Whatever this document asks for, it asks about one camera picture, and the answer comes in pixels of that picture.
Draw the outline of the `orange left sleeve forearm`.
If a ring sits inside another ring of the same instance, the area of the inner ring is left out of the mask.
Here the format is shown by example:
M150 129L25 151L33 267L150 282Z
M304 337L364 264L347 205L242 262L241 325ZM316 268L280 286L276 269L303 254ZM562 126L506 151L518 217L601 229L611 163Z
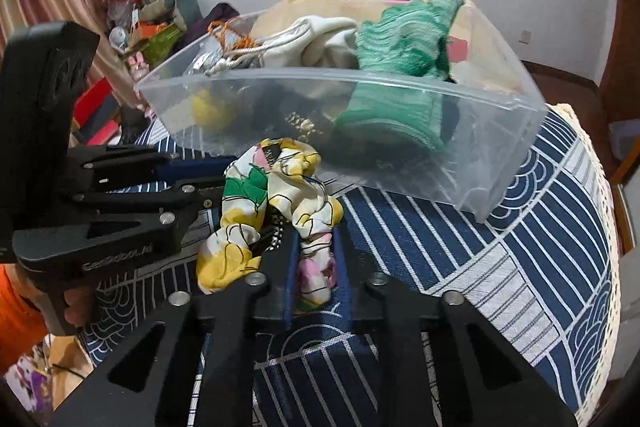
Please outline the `orange left sleeve forearm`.
M0 369L6 371L48 333L41 313L14 289L6 266L1 267Z

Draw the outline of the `left hand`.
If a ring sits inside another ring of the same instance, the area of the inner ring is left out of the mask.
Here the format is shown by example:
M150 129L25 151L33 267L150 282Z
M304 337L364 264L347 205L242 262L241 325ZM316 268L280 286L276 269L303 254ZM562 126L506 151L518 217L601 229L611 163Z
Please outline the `left hand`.
M58 336L73 335L89 321L96 292L94 286L67 289L62 295L60 306L55 308L52 296L40 291L21 265L6 265L6 273L17 295L41 313L49 333Z

